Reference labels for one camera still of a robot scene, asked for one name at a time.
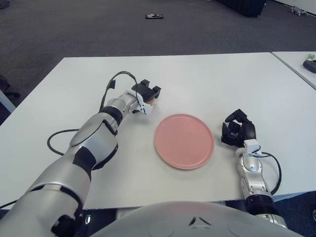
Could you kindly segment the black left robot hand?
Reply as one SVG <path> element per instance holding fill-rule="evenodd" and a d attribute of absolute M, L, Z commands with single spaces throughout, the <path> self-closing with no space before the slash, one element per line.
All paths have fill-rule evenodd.
<path fill-rule="evenodd" d="M 134 85 L 131 89 L 135 91 L 137 107 L 132 111 L 135 113 L 143 113 L 149 115 L 153 109 L 155 99 L 158 99 L 161 88 L 155 86 L 149 87 L 150 82 L 146 79 Z"/>

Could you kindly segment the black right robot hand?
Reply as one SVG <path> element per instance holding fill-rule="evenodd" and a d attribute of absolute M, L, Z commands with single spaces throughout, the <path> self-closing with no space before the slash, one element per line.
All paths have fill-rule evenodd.
<path fill-rule="evenodd" d="M 222 124 L 221 142 L 237 148 L 246 148 L 248 153 L 256 153 L 261 146 L 256 140 L 255 126 L 247 115 L 237 109 Z"/>

